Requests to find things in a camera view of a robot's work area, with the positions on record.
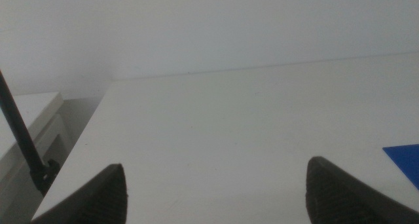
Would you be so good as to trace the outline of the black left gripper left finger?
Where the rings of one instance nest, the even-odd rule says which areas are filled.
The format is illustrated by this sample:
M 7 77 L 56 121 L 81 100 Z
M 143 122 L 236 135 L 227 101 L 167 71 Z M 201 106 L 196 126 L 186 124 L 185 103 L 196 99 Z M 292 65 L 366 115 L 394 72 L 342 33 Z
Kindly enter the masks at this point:
M 110 164 L 49 211 L 35 224 L 125 224 L 128 193 L 124 168 Z

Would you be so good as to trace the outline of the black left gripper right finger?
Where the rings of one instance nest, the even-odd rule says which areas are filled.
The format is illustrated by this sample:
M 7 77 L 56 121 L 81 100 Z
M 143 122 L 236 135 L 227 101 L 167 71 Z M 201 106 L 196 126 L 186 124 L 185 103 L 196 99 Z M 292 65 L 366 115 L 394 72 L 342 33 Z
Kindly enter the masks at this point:
M 311 223 L 418 224 L 417 211 L 323 157 L 312 157 L 308 162 L 305 201 Z

